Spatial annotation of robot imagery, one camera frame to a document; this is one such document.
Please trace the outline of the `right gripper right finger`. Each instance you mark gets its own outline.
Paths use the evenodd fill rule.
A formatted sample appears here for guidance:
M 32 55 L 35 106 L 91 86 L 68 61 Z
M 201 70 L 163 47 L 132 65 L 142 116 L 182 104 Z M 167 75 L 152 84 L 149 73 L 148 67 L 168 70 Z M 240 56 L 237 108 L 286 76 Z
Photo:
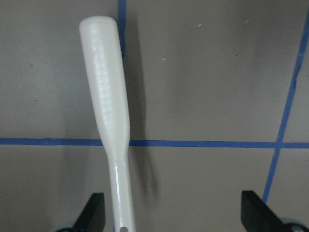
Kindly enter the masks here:
M 247 232 L 307 232 L 308 227 L 284 223 L 252 190 L 241 193 L 241 223 Z

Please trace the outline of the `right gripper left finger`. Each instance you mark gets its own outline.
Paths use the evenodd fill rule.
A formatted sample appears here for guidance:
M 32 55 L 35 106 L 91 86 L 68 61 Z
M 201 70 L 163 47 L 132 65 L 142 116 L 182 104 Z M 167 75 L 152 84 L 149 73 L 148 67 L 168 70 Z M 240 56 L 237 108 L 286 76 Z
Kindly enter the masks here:
M 73 225 L 74 232 L 102 232 L 105 227 L 104 193 L 92 193 Z

